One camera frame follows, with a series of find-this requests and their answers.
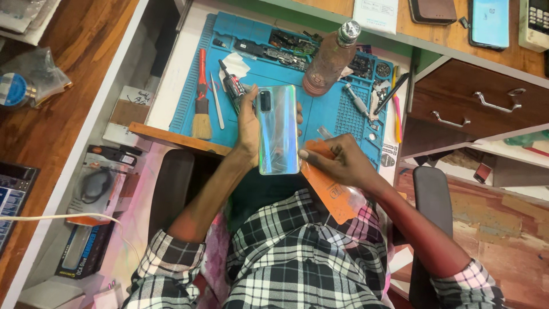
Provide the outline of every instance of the white cable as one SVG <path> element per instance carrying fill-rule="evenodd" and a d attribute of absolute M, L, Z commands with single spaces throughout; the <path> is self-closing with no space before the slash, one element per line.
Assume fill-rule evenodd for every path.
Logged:
<path fill-rule="evenodd" d="M 40 217 L 0 217 L 0 220 L 5 220 L 5 221 L 36 221 L 36 220 L 75 218 L 75 217 L 86 217 L 86 216 L 98 216 L 98 217 L 109 219 L 109 220 L 112 220 L 112 221 L 118 223 L 118 225 L 120 226 L 120 238 L 124 242 L 126 242 L 130 246 L 130 248 L 133 250 L 133 253 L 136 255 L 137 262 L 140 261 L 139 254 L 137 254 L 137 250 L 135 249 L 135 247 L 132 244 L 130 244 L 130 242 L 122 236 L 123 233 L 124 233 L 122 223 L 120 223 L 120 221 L 116 220 L 113 217 L 109 217 L 109 216 L 106 216 L 106 215 L 101 214 L 101 213 L 57 214 L 55 216 L 40 216 Z"/>

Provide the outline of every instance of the wooden desk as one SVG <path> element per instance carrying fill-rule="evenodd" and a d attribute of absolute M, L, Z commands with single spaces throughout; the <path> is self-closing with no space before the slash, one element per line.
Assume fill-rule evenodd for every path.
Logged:
<path fill-rule="evenodd" d="M 338 23 L 352 18 L 355 3 L 355 0 L 262 1 Z M 469 19 L 467 2 L 468 0 L 454 0 L 458 19 L 462 16 Z M 544 75 L 543 53 L 536 53 L 518 45 L 519 0 L 509 1 L 509 12 L 510 46 L 503 52 L 471 46 L 468 41 L 468 30 L 464 29 L 459 21 L 450 26 L 413 23 L 408 0 L 399 0 L 397 35 L 375 33 L 549 88 L 549 79 Z"/>
<path fill-rule="evenodd" d="M 40 46 L 74 83 L 48 106 L 0 113 L 0 160 L 40 168 L 22 216 L 42 215 L 137 0 L 63 0 Z M 38 222 L 18 222 L 0 258 L 0 303 Z"/>

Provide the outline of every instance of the wooden drawer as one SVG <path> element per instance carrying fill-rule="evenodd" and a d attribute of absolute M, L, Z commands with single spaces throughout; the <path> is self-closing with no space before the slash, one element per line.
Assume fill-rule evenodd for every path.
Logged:
<path fill-rule="evenodd" d="M 516 96 L 509 91 L 524 89 Z M 512 109 L 515 103 L 522 107 L 504 112 L 484 106 L 476 92 L 481 92 L 485 102 Z M 453 128 L 477 138 L 529 128 L 549 123 L 549 89 L 517 80 L 487 69 L 451 59 L 437 70 L 416 83 L 412 113 L 409 116 Z M 442 123 L 442 120 L 463 124 L 462 128 Z"/>

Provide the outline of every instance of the metal drawer handle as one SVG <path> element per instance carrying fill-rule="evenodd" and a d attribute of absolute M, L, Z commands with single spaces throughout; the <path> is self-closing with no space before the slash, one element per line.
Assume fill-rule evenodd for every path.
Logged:
<path fill-rule="evenodd" d="M 518 88 L 518 89 L 511 90 L 507 93 L 508 95 L 512 96 L 513 102 L 515 103 L 515 105 L 513 105 L 513 109 L 507 109 L 507 108 L 503 108 L 503 107 L 499 107 L 499 106 L 495 106 L 493 104 L 487 103 L 486 100 L 484 100 L 484 95 L 480 91 L 477 91 L 477 92 L 473 93 L 473 95 L 477 96 L 480 99 L 480 104 L 482 104 L 484 106 L 488 106 L 488 107 L 497 109 L 498 111 L 502 111 L 502 112 L 506 112 L 506 113 L 512 113 L 516 108 L 521 108 L 522 107 L 521 104 L 516 103 L 515 96 L 521 95 L 524 91 L 526 91 L 526 90 L 522 89 L 522 88 Z"/>
<path fill-rule="evenodd" d="M 447 122 L 447 121 L 445 121 L 445 120 L 440 119 L 439 112 L 437 112 L 437 111 L 432 111 L 431 114 L 435 114 L 435 116 L 436 116 L 436 118 L 437 118 L 438 121 L 440 121 L 440 122 L 442 122 L 442 123 L 445 123 L 445 124 L 449 124 L 449 125 L 456 126 L 456 127 L 458 127 L 458 128 L 462 128 L 464 125 L 471 123 L 471 121 L 468 120 L 467 118 L 463 118 L 463 124 L 457 124 L 457 123 L 453 123 L 453 122 Z"/>

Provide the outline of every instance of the white sticker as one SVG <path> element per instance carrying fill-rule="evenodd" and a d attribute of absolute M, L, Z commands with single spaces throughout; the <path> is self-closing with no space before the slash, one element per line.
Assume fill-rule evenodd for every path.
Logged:
<path fill-rule="evenodd" d="M 134 157 L 130 157 L 130 156 L 123 156 L 122 157 L 122 162 L 124 162 L 124 163 L 132 164 L 134 160 L 135 160 Z"/>

